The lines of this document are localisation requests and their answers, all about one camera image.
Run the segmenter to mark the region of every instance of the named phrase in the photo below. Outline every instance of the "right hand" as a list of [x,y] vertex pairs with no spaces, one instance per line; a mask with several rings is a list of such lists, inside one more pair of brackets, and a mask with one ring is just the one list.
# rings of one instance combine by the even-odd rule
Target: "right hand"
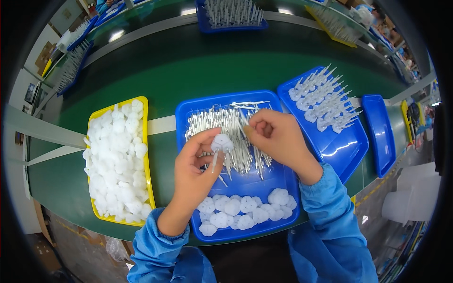
[[323,168],[305,144],[299,124],[291,114],[261,109],[244,126],[248,139],[277,162],[293,169],[305,185],[314,185]]

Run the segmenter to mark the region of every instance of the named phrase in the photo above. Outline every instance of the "cardboard box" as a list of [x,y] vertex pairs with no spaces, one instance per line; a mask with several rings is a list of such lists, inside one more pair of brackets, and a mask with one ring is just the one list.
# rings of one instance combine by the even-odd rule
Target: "cardboard box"
[[43,75],[44,69],[46,68],[47,62],[49,61],[50,56],[55,49],[55,46],[56,44],[51,44],[49,41],[47,41],[43,50],[39,54],[38,59],[36,59],[36,62],[34,64],[38,66],[38,74],[40,76]]
[[45,239],[42,233],[27,235],[31,249],[35,253],[38,260],[43,264],[48,273],[54,272],[61,268],[57,257],[53,253],[49,242]]

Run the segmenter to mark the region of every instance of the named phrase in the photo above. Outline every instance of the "white plastic part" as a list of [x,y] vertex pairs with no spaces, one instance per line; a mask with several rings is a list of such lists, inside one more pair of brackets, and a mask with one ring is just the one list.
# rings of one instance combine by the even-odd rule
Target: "white plastic part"
[[233,142],[226,134],[216,135],[211,143],[211,149],[213,152],[218,150],[227,152],[227,150],[232,151],[233,148],[234,148]]

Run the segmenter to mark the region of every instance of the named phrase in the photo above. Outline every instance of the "worker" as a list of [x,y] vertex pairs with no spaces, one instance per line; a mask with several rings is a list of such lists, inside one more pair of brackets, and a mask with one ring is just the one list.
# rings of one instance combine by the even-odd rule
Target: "worker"
[[113,5],[115,0],[97,0],[96,11],[99,15],[102,15],[105,11],[107,11],[110,6]]
[[400,39],[400,34],[396,31],[395,28],[390,30],[390,36],[385,38],[393,45]]
[[360,8],[366,8],[368,11],[370,11],[370,13],[374,17],[373,25],[375,25],[375,26],[380,25],[384,21],[384,19],[386,18],[384,13],[382,13],[382,11],[379,8],[373,8],[373,7],[370,7],[370,6],[366,5],[366,4],[360,4],[360,5],[356,6],[356,10],[359,10]]
[[[309,221],[288,232],[287,256],[294,267],[287,266],[297,274],[294,277],[300,282],[378,282],[346,188],[329,164],[318,163],[309,152],[294,116],[262,109],[249,123],[244,126],[248,139],[299,177]],[[173,198],[166,208],[152,210],[145,226],[135,233],[135,254],[130,257],[135,265],[127,275],[129,282],[226,282],[216,278],[199,248],[183,247],[188,243],[191,215],[222,170],[218,166],[223,162],[222,154],[213,172],[213,156],[202,156],[203,151],[211,152],[210,144],[220,132],[221,128],[213,128],[194,135],[175,159]],[[199,168],[207,163],[208,169],[201,172]],[[256,258],[262,258],[261,253],[256,253]],[[237,258],[234,268],[229,266],[226,271],[234,275],[242,262],[243,257]],[[261,277],[283,272],[275,268],[279,262],[273,256],[266,263],[268,266],[264,264],[259,270],[244,271],[253,275],[254,282],[269,282],[270,278]],[[234,282],[241,282],[239,275]]]

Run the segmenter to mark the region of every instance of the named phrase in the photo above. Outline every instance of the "left hand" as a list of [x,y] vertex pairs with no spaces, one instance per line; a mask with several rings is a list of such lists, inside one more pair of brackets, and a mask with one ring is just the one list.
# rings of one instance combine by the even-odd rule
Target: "left hand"
[[[174,194],[172,201],[177,201],[190,211],[206,198],[223,168],[224,154],[219,152],[217,163],[212,173],[213,155],[202,156],[203,152],[211,153],[214,137],[221,128],[200,132],[189,139],[176,157],[174,163]],[[205,172],[200,167],[209,164]]]
[[[223,152],[218,154],[214,173],[214,156],[202,154],[212,152],[211,143],[220,132],[221,128],[213,128],[194,135],[176,157],[173,198],[157,220],[157,227],[162,234],[174,237],[184,232],[193,211],[206,198],[217,180],[223,168]],[[199,168],[208,163],[207,170],[201,172]]]

